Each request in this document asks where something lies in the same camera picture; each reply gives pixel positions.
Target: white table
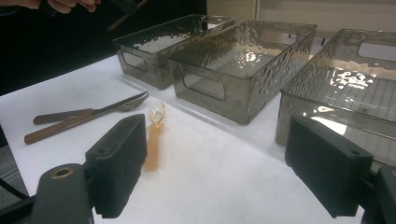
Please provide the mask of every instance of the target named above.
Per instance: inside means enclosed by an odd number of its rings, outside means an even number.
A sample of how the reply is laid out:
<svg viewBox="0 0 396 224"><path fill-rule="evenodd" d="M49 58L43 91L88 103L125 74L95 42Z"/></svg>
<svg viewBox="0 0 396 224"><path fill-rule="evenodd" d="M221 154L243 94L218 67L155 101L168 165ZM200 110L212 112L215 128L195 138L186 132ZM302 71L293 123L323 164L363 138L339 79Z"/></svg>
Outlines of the white table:
<svg viewBox="0 0 396 224"><path fill-rule="evenodd" d="M36 115L101 108L145 90L149 98L135 111L23 142L45 127L33 124ZM84 153L120 119L147 117L157 100L166 106L159 171L143 172L120 217L95 215L96 223L361 223L361 208L356 217L330 217L285 164L284 148L275 142L280 94L240 125L176 98L172 86L158 91L125 76L115 56L0 97L0 123L29 194L48 169L83 163Z"/></svg>

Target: wall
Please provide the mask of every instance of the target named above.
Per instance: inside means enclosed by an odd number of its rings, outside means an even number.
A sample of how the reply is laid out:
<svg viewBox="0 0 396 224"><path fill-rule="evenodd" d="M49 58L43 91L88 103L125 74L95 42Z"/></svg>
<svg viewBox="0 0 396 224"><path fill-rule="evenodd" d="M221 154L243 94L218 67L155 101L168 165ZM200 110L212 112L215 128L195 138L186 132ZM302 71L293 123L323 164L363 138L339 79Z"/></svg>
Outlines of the wall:
<svg viewBox="0 0 396 224"><path fill-rule="evenodd" d="M262 0L259 18L314 23L320 37L341 28L396 32L396 0Z"/></svg>
<svg viewBox="0 0 396 224"><path fill-rule="evenodd" d="M235 22L254 19L256 0L206 0L207 14L235 17Z"/></svg>

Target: black foam block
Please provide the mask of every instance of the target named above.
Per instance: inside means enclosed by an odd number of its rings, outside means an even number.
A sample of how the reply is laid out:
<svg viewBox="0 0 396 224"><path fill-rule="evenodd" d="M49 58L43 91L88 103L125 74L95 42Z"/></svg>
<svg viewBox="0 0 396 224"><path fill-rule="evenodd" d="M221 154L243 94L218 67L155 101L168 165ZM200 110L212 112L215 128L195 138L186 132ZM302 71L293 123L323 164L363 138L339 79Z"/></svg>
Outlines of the black foam block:
<svg viewBox="0 0 396 224"><path fill-rule="evenodd" d="M96 213L118 217L128 203L147 156L144 115L117 123L86 153L87 173L92 178L90 195Z"/></svg>
<svg viewBox="0 0 396 224"><path fill-rule="evenodd" d="M332 217L356 215L356 189L371 154L318 121L292 116L285 160Z"/></svg>

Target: plastic storage basket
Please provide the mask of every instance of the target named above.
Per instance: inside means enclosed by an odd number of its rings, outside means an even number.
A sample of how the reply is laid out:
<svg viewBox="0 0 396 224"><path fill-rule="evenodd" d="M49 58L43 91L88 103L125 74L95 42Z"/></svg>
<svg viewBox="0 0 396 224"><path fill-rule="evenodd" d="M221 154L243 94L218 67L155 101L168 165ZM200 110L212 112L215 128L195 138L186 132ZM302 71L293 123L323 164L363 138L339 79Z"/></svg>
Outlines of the plastic storage basket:
<svg viewBox="0 0 396 224"><path fill-rule="evenodd" d="M316 25L243 21L169 56L177 97L249 123L306 64ZM289 34L296 34L290 42Z"/></svg>
<svg viewBox="0 0 396 224"><path fill-rule="evenodd" d="M122 71L163 90L173 84L166 57L234 25L234 18L189 15L113 40Z"/></svg>
<svg viewBox="0 0 396 224"><path fill-rule="evenodd" d="M396 34L340 30L281 92L278 143L298 114L396 165Z"/></svg>

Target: black object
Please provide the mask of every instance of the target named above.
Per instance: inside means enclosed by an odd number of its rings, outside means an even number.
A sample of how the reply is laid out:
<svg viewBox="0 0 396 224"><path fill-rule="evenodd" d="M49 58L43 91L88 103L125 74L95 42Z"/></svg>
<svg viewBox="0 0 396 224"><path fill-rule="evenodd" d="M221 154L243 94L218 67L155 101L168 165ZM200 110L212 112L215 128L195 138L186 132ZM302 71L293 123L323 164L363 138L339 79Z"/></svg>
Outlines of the black object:
<svg viewBox="0 0 396 224"><path fill-rule="evenodd" d="M396 223L396 167L377 174L373 156L318 121L292 116L286 164L332 217L365 210L364 223Z"/></svg>
<svg viewBox="0 0 396 224"><path fill-rule="evenodd" d="M132 14L137 11L137 3L134 0L111 0L111 3L124 13ZM57 11L50 6L48 0L41 1L39 9L51 17L55 17L57 14Z"/></svg>
<svg viewBox="0 0 396 224"><path fill-rule="evenodd" d="M86 152L86 162L44 173L37 195L0 211L0 223L92 223L92 208L118 217L147 156L144 115L121 120Z"/></svg>

